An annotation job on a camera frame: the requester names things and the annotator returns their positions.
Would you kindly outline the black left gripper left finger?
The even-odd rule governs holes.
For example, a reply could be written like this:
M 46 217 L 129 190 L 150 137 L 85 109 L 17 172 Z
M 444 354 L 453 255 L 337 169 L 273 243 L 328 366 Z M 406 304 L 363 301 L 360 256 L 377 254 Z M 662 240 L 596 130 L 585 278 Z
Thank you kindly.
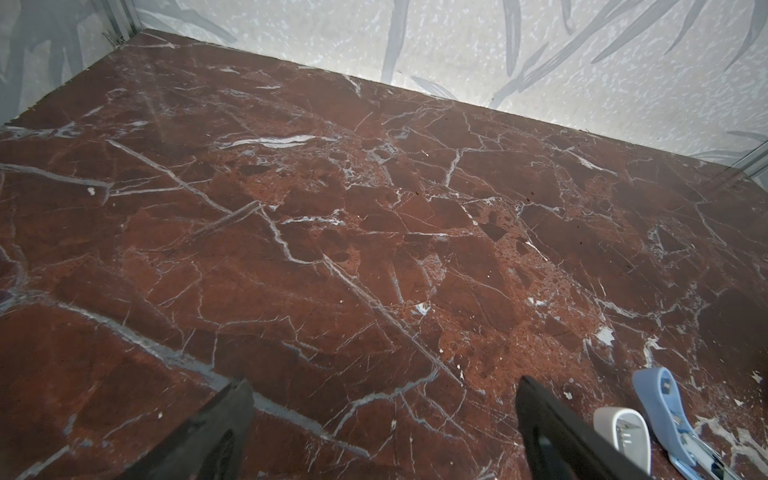
M 231 381 L 119 477 L 236 479 L 254 416 L 252 395 L 246 380 Z

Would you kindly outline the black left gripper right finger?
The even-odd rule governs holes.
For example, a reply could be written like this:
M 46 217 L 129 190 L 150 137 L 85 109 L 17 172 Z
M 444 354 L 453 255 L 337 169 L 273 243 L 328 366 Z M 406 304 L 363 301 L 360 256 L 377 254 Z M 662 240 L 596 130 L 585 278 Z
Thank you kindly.
M 534 479 L 649 477 L 531 376 L 519 380 L 515 411 Z

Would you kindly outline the blue stapler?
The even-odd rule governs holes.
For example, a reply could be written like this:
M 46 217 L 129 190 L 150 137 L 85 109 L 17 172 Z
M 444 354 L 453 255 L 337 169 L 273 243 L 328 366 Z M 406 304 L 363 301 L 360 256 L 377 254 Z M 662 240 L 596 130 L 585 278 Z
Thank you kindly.
M 665 367 L 635 371 L 634 390 L 670 463 L 685 479 L 741 479 L 694 431 L 673 374 Z
M 633 464 L 646 474 L 651 473 L 650 432 L 638 411 L 624 407 L 600 407 L 594 412 L 593 427 Z

